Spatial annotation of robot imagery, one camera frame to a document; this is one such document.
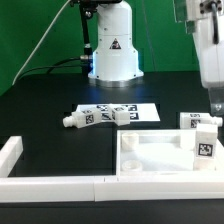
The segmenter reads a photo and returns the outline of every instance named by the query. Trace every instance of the small white object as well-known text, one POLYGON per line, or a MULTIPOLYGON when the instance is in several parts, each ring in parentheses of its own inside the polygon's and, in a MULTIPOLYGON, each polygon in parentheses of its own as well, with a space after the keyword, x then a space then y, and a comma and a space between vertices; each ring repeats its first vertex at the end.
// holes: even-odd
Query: small white object
POLYGON ((198 123, 215 124, 221 127, 223 119, 221 117, 211 117, 209 113, 180 113, 181 129, 195 129, 198 123))
POLYGON ((195 139, 194 170, 215 170, 215 151, 218 127, 213 124, 198 124, 195 139))
POLYGON ((137 133, 124 133, 121 144, 123 150, 134 151, 139 145, 139 135, 137 133))
POLYGON ((128 160, 122 164, 123 171, 142 171, 142 163, 137 160, 128 160))
POLYGON ((77 128, 82 128, 100 123, 101 120, 101 111, 97 108, 90 108, 84 111, 72 112, 72 116, 63 119, 63 124, 65 127, 76 126, 77 128))
POLYGON ((108 105, 108 113, 111 120, 118 126, 130 124, 130 112, 127 107, 121 105, 108 105))

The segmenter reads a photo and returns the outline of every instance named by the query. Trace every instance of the white block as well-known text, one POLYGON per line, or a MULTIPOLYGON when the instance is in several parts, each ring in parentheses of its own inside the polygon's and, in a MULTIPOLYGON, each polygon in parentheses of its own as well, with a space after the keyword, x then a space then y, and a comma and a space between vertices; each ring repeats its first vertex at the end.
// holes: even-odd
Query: white block
POLYGON ((197 124, 223 125, 221 117, 211 117, 209 113, 180 113, 180 129, 196 129, 197 124))
POLYGON ((198 124, 195 139, 195 170, 214 170, 218 126, 198 124))
POLYGON ((1 178, 1 203, 59 201, 94 201, 94 177, 1 178))
POLYGON ((118 126, 130 124, 130 112, 127 107, 119 105, 108 105, 109 117, 118 126))
POLYGON ((101 121, 101 111, 97 108, 89 108, 84 111, 72 112, 72 116, 63 119, 63 124, 65 127, 76 126, 77 128, 83 128, 101 121))

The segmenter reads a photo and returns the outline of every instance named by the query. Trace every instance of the white cube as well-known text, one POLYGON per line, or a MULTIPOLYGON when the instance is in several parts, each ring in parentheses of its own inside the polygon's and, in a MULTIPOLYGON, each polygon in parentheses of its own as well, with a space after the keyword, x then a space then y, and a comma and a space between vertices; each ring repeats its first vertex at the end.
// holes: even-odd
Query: white cube
POLYGON ((108 112, 110 119, 113 120, 118 126, 130 124, 130 112, 127 107, 109 104, 108 112))

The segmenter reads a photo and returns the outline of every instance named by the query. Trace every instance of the white cylinder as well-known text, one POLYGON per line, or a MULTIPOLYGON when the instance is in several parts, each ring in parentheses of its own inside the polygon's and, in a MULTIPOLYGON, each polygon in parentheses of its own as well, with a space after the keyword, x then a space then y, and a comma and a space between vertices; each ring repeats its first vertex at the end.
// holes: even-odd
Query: white cylinder
POLYGON ((139 146, 139 135, 137 133, 124 133, 121 139, 123 150, 134 151, 139 146))
POLYGON ((138 160, 128 160, 122 164, 123 171, 142 171, 142 163, 138 160))
POLYGON ((63 119, 63 124, 66 128, 76 126, 76 122, 73 116, 65 117, 63 119))

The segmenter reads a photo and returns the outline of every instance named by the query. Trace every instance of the white wall piece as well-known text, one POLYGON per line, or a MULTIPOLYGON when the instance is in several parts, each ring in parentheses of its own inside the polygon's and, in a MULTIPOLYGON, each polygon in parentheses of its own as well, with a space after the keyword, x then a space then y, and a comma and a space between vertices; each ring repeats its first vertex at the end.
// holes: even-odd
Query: white wall piece
POLYGON ((96 201, 224 198, 223 174, 156 174, 95 182, 96 201))
POLYGON ((11 137, 0 151, 0 177, 8 177, 23 151, 21 137, 11 137))
POLYGON ((94 177, 0 179, 0 202, 94 201, 94 177))

